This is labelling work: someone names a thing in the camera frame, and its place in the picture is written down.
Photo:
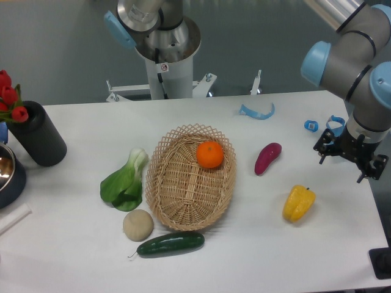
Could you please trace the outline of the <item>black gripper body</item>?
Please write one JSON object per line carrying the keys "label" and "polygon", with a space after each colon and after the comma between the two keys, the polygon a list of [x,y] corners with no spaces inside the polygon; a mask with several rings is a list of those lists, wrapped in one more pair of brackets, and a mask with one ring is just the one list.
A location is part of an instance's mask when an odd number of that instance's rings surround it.
{"label": "black gripper body", "polygon": [[388,163],[389,157],[385,154],[375,154],[380,142],[364,142],[364,135],[359,134],[355,139],[345,128],[339,136],[330,129],[324,130],[313,149],[325,156],[340,156],[357,165],[366,179],[379,179]]}

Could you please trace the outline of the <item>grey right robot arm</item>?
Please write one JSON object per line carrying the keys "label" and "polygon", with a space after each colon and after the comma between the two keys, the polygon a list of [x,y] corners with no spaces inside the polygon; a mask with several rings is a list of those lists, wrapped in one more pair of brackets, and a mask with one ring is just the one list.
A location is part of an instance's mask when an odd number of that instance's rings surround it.
{"label": "grey right robot arm", "polygon": [[364,1],[307,1],[340,35],[337,43],[315,43],[301,66],[302,76],[354,106],[343,129],[326,129],[315,146],[325,159],[355,163],[358,180],[378,180],[389,160],[376,154],[390,130],[390,62],[371,61],[390,43],[390,7]]}

